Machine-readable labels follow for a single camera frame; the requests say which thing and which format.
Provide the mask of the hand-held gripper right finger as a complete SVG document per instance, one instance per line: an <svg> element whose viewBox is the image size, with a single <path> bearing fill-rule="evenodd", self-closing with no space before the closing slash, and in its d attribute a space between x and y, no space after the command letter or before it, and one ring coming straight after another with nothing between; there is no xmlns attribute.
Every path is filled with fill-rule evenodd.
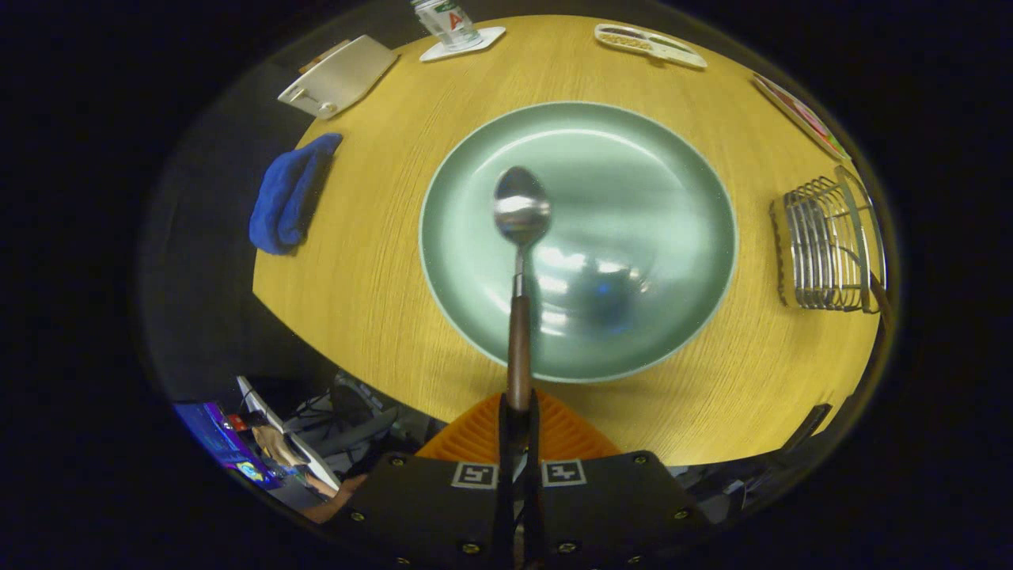
<svg viewBox="0 0 1013 570"><path fill-rule="evenodd" d="M534 392L522 474L522 569L661 567L711 531L654 452L620 452L549 394Z"/></svg>

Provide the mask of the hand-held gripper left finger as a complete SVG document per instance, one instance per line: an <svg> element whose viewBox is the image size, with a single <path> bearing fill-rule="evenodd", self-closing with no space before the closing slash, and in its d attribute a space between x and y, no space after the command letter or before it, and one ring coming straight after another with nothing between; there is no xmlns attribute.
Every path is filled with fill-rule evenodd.
<svg viewBox="0 0 1013 570"><path fill-rule="evenodd" d="M514 459L491 396L416 454L387 452L329 520L341 544L389 569L514 566Z"/></svg>

